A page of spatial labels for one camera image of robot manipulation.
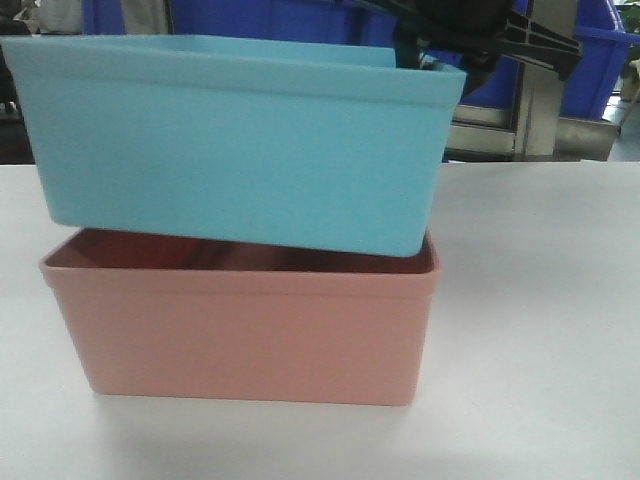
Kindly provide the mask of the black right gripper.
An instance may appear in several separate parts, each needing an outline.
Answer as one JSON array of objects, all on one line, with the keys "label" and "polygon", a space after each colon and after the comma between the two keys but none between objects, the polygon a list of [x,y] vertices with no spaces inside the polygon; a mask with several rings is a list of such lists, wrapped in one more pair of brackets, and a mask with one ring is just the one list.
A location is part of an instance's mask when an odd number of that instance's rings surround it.
[{"label": "black right gripper", "polygon": [[392,16],[395,68],[375,68],[385,100],[451,105],[463,96],[463,54],[512,58],[565,82],[583,58],[582,44],[513,10],[511,1],[359,1]]}]

